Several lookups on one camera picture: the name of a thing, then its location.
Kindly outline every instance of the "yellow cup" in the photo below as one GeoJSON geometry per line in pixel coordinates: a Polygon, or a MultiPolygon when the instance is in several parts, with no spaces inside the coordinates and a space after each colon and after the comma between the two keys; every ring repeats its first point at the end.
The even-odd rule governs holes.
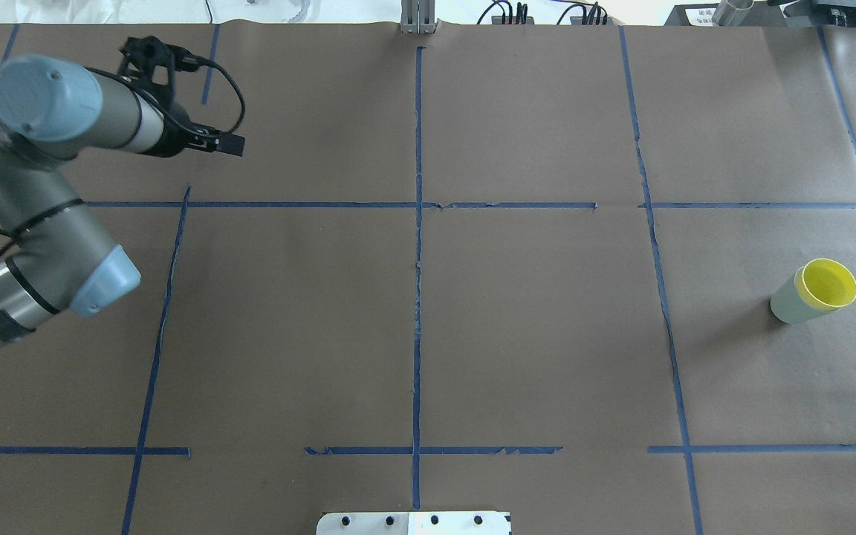
{"type": "Polygon", "coordinates": [[[845,308],[855,299],[854,274],[836,261],[816,258],[771,296],[771,312],[787,324],[797,324],[845,308]]]}

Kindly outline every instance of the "white label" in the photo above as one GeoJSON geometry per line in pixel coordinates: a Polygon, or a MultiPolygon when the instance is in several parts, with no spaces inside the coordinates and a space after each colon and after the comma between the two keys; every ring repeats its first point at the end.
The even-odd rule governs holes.
{"type": "Polygon", "coordinates": [[[686,18],[693,26],[716,26],[713,23],[713,15],[716,14],[715,7],[701,7],[696,10],[686,10],[686,18]]]}

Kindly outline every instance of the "metal bracket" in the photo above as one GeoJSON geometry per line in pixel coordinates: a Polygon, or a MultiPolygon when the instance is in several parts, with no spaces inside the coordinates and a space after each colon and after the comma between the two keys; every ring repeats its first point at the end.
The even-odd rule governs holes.
{"type": "Polygon", "coordinates": [[[435,33],[435,0],[401,0],[401,33],[435,33]]]}
{"type": "Polygon", "coordinates": [[[510,513],[427,511],[330,513],[316,535],[510,535],[510,513]]]}

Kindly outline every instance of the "light blue joint cap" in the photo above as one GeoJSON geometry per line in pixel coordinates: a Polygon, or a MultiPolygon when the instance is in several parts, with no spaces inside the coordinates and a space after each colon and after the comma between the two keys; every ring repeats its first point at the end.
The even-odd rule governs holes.
{"type": "Polygon", "coordinates": [[[140,284],[140,272],[121,246],[116,246],[91,272],[68,308],[82,318],[93,316],[140,284]]]}
{"type": "Polygon", "coordinates": [[[33,141],[80,136],[98,120],[102,102],[101,85],[81,65],[25,55],[0,67],[0,119],[33,141]]]}

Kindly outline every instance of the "gray robot arm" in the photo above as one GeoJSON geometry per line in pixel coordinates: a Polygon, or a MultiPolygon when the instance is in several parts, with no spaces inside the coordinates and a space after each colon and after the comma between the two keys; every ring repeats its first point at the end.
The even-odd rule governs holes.
{"type": "MultiPolygon", "coordinates": [[[[166,56],[168,45],[147,39],[166,56]]],[[[173,56],[167,61],[172,74],[173,56]]],[[[139,284],[128,255],[59,172],[79,150],[241,153],[241,138],[195,125],[179,106],[162,103],[172,91],[171,99],[153,91],[152,68],[146,91],[122,71],[96,75],[43,56],[0,67],[0,225],[21,248],[0,263],[0,348],[67,308],[91,316],[139,284]],[[236,149],[221,150],[221,140],[236,149]]]]}

